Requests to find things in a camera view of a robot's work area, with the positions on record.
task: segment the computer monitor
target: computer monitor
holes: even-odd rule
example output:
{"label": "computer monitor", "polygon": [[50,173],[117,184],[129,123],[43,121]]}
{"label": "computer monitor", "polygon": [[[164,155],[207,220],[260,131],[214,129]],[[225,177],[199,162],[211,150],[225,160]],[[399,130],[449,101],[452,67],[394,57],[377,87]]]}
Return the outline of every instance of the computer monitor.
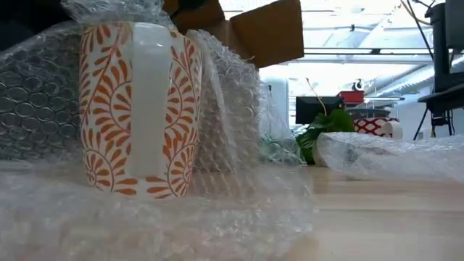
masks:
{"label": "computer monitor", "polygon": [[[324,103],[328,114],[334,109],[343,107],[343,99],[341,97],[319,98]],[[319,113],[324,113],[324,108],[317,97],[299,96],[297,97],[296,111],[296,124],[311,124]]]}

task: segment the table surface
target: table surface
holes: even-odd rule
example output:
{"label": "table surface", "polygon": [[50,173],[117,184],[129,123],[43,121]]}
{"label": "table surface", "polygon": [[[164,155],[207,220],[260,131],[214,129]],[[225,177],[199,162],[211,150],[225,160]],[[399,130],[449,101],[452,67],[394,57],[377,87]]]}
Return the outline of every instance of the table surface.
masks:
{"label": "table surface", "polygon": [[321,167],[310,173],[315,235],[287,260],[464,260],[464,184],[354,181]]}

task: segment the cardboard flap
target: cardboard flap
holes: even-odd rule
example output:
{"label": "cardboard flap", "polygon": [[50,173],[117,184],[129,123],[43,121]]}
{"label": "cardboard flap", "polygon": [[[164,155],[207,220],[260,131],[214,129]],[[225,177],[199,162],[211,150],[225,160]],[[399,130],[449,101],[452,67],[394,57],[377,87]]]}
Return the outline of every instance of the cardboard flap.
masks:
{"label": "cardboard flap", "polygon": [[232,26],[229,21],[223,21],[217,25],[213,25],[207,29],[212,35],[214,35],[219,41],[226,45],[232,52],[240,55],[242,59],[250,60],[252,55],[241,42],[237,39]]}
{"label": "cardboard flap", "polygon": [[231,18],[231,25],[258,68],[305,55],[299,0],[279,0],[239,14]]}
{"label": "cardboard flap", "polygon": [[[163,9],[172,14],[178,8],[177,0],[166,0]],[[181,33],[190,29],[205,29],[224,21],[223,8],[218,0],[208,0],[203,6],[180,13],[173,21]]]}

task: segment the bubble wrap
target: bubble wrap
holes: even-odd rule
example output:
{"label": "bubble wrap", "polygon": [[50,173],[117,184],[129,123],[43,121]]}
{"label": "bubble wrap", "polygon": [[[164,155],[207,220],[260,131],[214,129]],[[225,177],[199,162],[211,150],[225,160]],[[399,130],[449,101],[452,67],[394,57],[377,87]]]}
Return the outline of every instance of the bubble wrap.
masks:
{"label": "bubble wrap", "polygon": [[199,175],[188,196],[161,202],[87,188],[81,162],[0,171],[0,260],[281,260],[312,230],[301,167]]}
{"label": "bubble wrap", "polygon": [[[161,1],[64,0],[81,23],[107,20],[155,22],[174,28]],[[189,35],[204,56],[197,172],[232,173],[265,162],[301,164],[289,137],[260,133],[269,97],[257,70],[204,31]],[[0,159],[35,159],[78,147],[80,26],[69,22],[0,54]]]}
{"label": "bubble wrap", "polygon": [[75,147],[79,31],[68,22],[0,54],[0,159]]}
{"label": "bubble wrap", "polygon": [[464,136],[398,141],[359,133],[324,133],[318,151],[330,168],[356,178],[464,183]]}

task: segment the mug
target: mug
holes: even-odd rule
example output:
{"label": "mug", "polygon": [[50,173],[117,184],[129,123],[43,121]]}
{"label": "mug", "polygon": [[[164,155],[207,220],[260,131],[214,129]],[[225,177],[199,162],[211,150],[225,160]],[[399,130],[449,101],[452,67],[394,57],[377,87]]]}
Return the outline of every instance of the mug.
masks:
{"label": "mug", "polygon": [[180,33],[145,22],[85,29],[80,139],[96,189],[166,199],[189,188],[198,145],[202,58]]}

